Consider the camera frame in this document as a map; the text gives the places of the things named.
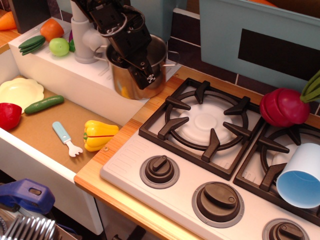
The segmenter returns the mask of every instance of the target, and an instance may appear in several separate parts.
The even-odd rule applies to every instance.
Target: wooden countertop
[[[182,67],[166,84],[163,92],[151,98],[142,109],[120,130],[120,132],[82,168],[74,178],[75,184],[103,203],[120,212],[136,224],[164,240],[199,240],[197,235],[163,216],[136,198],[120,190],[100,177],[101,167],[132,136],[139,127],[157,110],[165,98],[185,80],[192,78],[199,82],[209,81],[215,88],[237,97],[248,96],[259,104],[261,95],[239,88],[225,81]],[[317,124],[317,117],[310,116],[308,123]]]

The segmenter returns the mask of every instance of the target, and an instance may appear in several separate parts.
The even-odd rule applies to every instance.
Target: green leaves
[[[33,51],[39,49],[44,43],[46,39],[42,35],[34,36],[19,45],[20,53],[22,55],[26,55],[32,53]]]
[[[300,100],[304,103],[318,99],[320,99],[320,70],[308,81],[300,96]]]

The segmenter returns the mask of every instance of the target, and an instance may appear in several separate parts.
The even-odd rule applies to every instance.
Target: light blue cup
[[[320,145],[304,143],[277,178],[276,188],[289,204],[303,209],[320,205]]]

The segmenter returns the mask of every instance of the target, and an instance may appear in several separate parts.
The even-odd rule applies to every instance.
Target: toy cucumber
[[[24,112],[26,114],[34,114],[47,108],[50,108],[54,105],[62,104],[64,101],[65,98],[61,95],[50,96],[43,100],[32,103],[30,106],[24,109]]]

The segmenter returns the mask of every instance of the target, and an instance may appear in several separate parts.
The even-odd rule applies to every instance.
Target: pot handle
[[[173,64],[163,64],[162,67],[174,67],[180,62],[180,54],[177,51],[168,51],[168,53],[177,54],[178,55],[178,61]]]
[[[108,46],[107,45],[101,45],[99,47],[97,47],[95,50],[94,50],[94,55],[93,55],[93,58],[94,59],[98,59],[98,60],[102,60],[102,61],[105,61],[105,62],[108,62],[108,60],[106,58],[102,58],[102,57],[98,57],[97,56],[97,51],[100,49],[100,48],[107,48]]]

